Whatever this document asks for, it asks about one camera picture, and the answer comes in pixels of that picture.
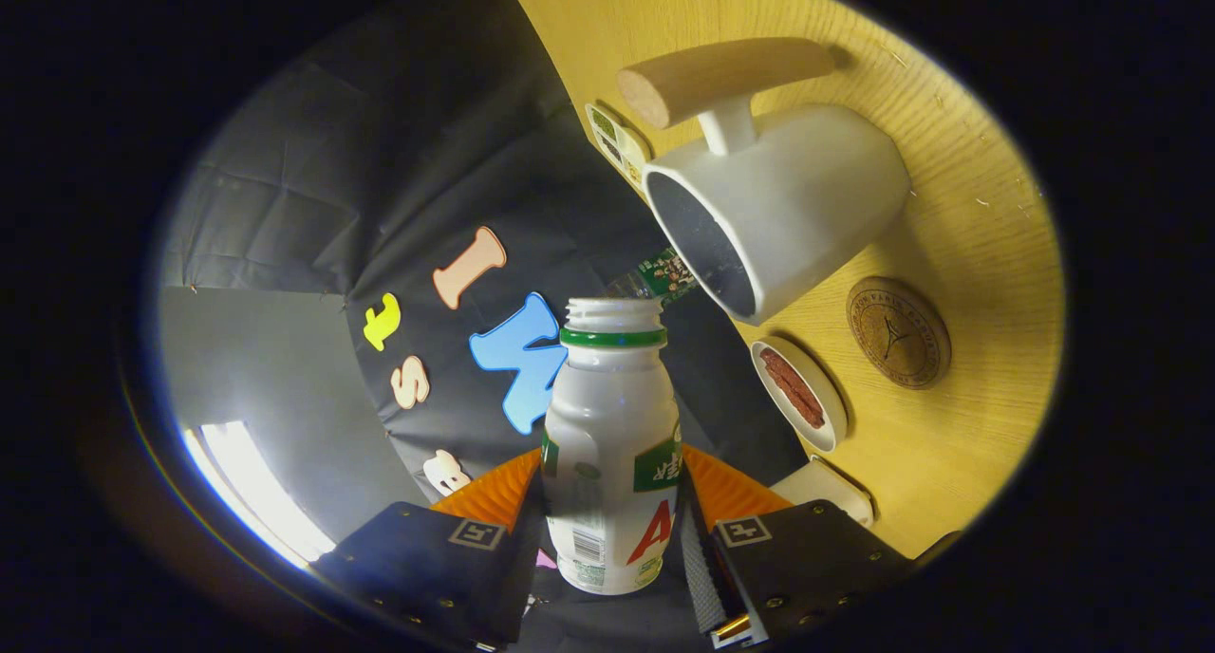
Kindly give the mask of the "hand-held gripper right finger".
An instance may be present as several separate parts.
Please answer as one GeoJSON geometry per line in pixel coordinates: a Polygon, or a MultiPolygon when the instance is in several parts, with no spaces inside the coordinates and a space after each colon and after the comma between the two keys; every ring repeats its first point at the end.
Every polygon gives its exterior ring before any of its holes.
{"type": "Polygon", "coordinates": [[[837,503],[790,502],[693,446],[682,447],[680,548],[697,631],[716,649],[809,632],[915,568],[837,503]]]}

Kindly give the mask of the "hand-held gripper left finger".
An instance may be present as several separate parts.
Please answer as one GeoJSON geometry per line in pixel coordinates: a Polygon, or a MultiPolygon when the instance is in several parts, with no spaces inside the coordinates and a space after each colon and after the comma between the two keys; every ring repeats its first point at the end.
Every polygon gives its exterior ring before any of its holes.
{"type": "Polygon", "coordinates": [[[541,451],[429,507],[391,503],[315,562],[343,595],[458,649],[519,641],[544,535],[541,451]]]}

